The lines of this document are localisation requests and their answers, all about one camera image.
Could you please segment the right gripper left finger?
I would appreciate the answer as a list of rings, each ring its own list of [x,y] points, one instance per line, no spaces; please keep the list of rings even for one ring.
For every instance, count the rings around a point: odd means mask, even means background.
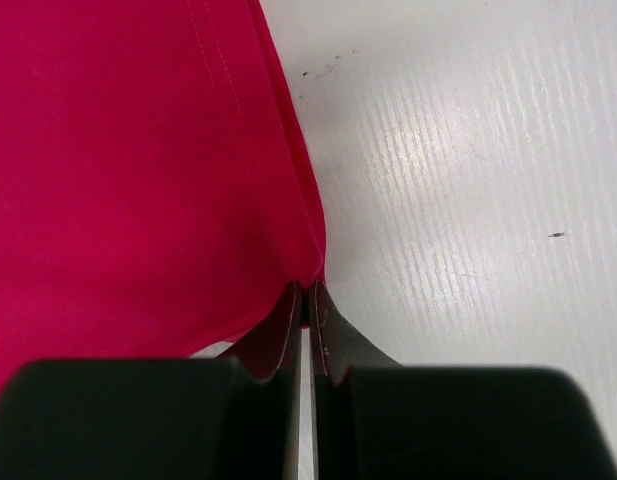
[[[0,392],[0,479],[293,479],[303,292],[216,358],[44,360]]]

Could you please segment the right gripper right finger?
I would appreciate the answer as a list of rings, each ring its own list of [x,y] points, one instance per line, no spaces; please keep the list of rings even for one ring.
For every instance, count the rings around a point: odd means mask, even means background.
[[[320,479],[612,479],[587,397],[538,367],[406,366],[307,295]]]

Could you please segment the red t-shirt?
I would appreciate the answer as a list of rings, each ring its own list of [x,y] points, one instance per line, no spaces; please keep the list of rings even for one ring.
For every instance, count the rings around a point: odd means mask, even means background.
[[[256,1],[0,1],[0,390],[233,340],[326,228]]]

